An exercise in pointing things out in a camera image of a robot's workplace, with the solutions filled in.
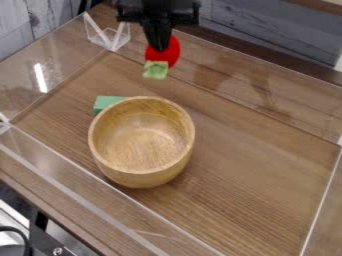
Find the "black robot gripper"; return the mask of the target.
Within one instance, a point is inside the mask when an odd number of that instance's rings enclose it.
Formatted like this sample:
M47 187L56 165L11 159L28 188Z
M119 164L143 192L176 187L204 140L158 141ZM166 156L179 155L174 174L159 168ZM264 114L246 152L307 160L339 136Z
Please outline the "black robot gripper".
M143 21L167 20L172 25L199 23L200 0L116 0L115 3L120 22L142 23ZM172 35L170 23L158 28L154 24L143 25L148 44L155 50L166 50Z

